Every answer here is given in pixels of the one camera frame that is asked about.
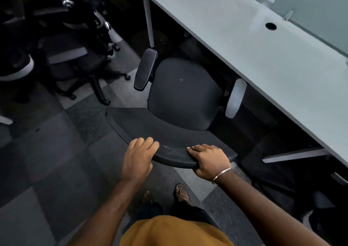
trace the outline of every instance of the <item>white desk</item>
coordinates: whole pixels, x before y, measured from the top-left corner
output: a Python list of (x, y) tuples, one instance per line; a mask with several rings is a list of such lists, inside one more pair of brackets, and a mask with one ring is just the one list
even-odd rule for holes
[(344, 56), (254, 0), (152, 1), (348, 166)]

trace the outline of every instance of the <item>shirt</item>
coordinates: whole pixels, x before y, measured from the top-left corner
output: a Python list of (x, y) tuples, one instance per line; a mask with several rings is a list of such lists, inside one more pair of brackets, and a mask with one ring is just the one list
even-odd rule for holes
[(157, 216), (135, 222), (122, 236), (120, 246), (233, 246), (219, 229), (203, 222)]

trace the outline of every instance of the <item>forearm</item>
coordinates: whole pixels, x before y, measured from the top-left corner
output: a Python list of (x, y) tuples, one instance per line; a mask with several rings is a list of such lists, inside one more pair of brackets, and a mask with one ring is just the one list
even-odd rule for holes
[(69, 245), (112, 245), (124, 213), (137, 189), (137, 186), (129, 181), (120, 181), (108, 200), (86, 221)]
[(267, 246), (328, 246), (318, 235), (263, 196), (233, 171), (222, 174), (216, 183), (246, 214)]

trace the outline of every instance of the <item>bracelet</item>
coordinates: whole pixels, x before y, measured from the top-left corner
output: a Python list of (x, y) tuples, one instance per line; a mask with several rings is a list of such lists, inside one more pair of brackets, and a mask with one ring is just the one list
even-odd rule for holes
[(222, 171), (221, 173), (219, 173), (219, 174), (213, 179), (213, 181), (212, 181), (213, 185), (216, 185), (215, 180), (216, 180), (220, 175), (222, 175), (224, 172), (227, 172), (228, 170), (232, 170), (232, 168), (227, 168), (227, 169), (225, 169), (224, 171)]

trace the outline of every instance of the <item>foot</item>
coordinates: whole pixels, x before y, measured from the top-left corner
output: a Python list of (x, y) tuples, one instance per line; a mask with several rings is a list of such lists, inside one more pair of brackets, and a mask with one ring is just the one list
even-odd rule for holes
[(146, 190), (143, 194), (141, 202), (147, 203), (147, 202), (154, 202), (154, 196), (150, 193), (150, 191)]
[(191, 205), (190, 195), (181, 184), (175, 186), (175, 196), (178, 202), (185, 201), (187, 204)]

